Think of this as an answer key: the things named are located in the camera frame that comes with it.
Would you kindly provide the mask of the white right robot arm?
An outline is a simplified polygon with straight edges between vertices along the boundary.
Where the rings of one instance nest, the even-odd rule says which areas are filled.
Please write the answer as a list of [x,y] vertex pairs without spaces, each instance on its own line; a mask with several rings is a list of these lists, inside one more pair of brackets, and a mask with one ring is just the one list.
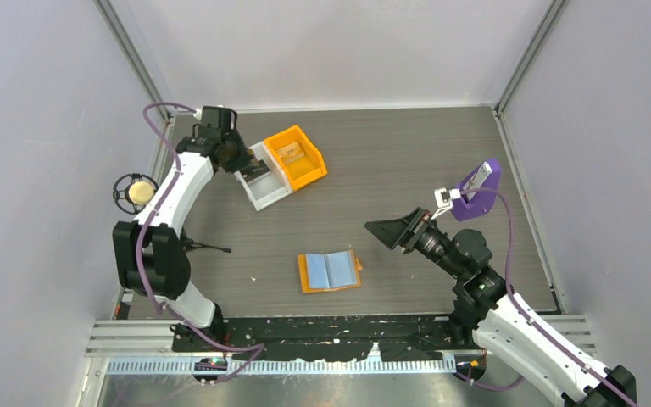
[[635,377],[610,368],[578,348],[525,304],[490,265],[483,234],[441,231],[426,209],[364,225],[390,250],[417,252],[455,279],[450,337],[461,348],[476,345],[502,359],[555,406],[634,406]]

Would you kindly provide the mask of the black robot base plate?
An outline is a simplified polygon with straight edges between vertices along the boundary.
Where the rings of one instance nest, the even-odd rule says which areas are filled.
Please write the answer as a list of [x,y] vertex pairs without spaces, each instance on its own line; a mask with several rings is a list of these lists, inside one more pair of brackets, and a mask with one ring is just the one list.
[[378,351],[387,362],[437,360],[453,352],[481,368],[487,352],[460,332],[447,315],[346,315],[233,317],[208,337],[235,360],[348,362]]

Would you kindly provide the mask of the orange card holder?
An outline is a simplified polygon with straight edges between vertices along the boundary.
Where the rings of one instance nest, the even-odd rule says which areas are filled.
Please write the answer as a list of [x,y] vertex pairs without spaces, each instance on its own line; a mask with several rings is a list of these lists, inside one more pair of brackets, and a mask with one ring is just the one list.
[[363,266],[353,250],[331,254],[299,254],[302,293],[328,293],[361,286]]

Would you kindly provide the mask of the black credit card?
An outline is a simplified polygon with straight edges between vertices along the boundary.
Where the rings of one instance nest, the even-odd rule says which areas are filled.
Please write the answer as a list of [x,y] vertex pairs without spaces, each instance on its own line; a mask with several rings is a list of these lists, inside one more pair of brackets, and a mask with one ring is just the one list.
[[241,174],[246,183],[256,181],[261,176],[267,176],[270,173],[269,166],[261,160],[252,160],[249,165],[241,170]]

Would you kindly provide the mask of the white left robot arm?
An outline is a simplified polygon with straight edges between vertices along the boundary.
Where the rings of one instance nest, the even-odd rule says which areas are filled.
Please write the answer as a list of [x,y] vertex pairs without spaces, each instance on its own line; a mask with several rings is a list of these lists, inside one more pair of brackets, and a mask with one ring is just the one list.
[[191,281],[191,265],[181,242],[184,222],[203,188],[222,170],[233,174],[248,167],[253,153],[237,129],[238,113],[223,106],[193,109],[189,137],[172,144],[152,129],[167,148],[172,166],[152,200],[131,221],[119,221],[112,232],[120,285],[147,297],[157,313],[168,310],[195,326],[193,339],[215,351],[226,338],[220,307]]

